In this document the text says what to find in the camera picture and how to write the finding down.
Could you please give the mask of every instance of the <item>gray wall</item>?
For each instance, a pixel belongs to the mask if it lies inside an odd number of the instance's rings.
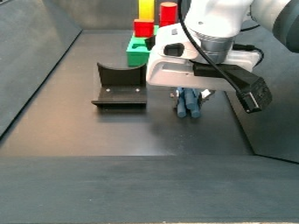
[[[130,30],[137,18],[137,0],[51,0],[83,30]],[[158,5],[154,0],[154,23],[158,24]],[[185,12],[189,0],[182,1]]]
[[[0,4],[0,136],[79,34],[50,0]]]
[[[262,28],[238,35],[237,43],[262,49],[265,59],[253,73],[264,77],[273,96],[265,111],[248,115],[228,94],[246,138],[256,154],[299,162],[299,54]]]

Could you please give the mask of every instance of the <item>gray floor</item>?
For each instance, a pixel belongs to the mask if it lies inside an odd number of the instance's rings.
[[[253,156],[0,158],[0,223],[297,222],[297,173]]]
[[[0,157],[249,155],[226,97],[180,119],[168,87],[148,87],[145,110],[99,111],[95,63],[126,67],[130,31],[85,31],[0,143]]]

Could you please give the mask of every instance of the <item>black cable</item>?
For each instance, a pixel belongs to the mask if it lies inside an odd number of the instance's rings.
[[[260,64],[260,62],[262,61],[262,59],[265,57],[264,52],[261,51],[261,49],[256,48],[253,45],[233,44],[232,50],[233,51],[246,51],[246,52],[257,51],[258,54],[260,54],[260,58],[258,58],[257,63],[254,64],[254,67]]]
[[[257,52],[260,53],[260,58],[258,58],[258,61],[257,61],[257,63],[256,63],[256,66],[257,66],[257,65],[260,64],[260,62],[262,61],[265,55],[264,55],[262,50],[258,49],[258,48],[256,48],[256,47],[254,47],[254,51],[257,51]]]
[[[206,60],[206,62],[213,67],[213,69],[218,72],[220,76],[222,76],[222,78],[228,81],[229,85],[236,89],[237,94],[242,95],[242,93],[241,93],[237,85],[232,81],[232,79],[220,70],[220,68],[217,67],[217,65],[213,63],[213,61],[210,60],[210,58],[208,57],[208,55],[205,54],[205,52],[201,50],[201,48],[198,47],[198,45],[196,44],[196,42],[192,39],[192,35],[189,34],[188,29],[185,27],[185,24],[182,22],[182,0],[177,0],[177,15],[178,15],[178,21],[180,21],[180,24],[181,24],[181,28],[182,28],[184,34],[185,34],[188,40],[190,41],[192,46],[197,50],[200,56]]]
[[[257,24],[257,25],[254,25],[254,26],[250,26],[250,27],[248,27],[248,28],[241,29],[240,31],[241,31],[241,32],[250,31],[250,30],[256,29],[258,26],[260,26],[260,25]]]

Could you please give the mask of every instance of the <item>yellow block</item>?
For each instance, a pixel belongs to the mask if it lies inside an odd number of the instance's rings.
[[[154,19],[154,0],[138,0],[138,19]]]

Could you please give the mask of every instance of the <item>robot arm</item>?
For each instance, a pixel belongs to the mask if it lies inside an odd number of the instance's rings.
[[[297,15],[296,0],[190,0],[184,23],[161,27],[156,33],[146,82],[236,91],[245,111],[260,111],[270,102],[270,93],[264,80],[250,73],[258,54],[233,51],[233,40],[252,17],[288,50],[299,53]]]

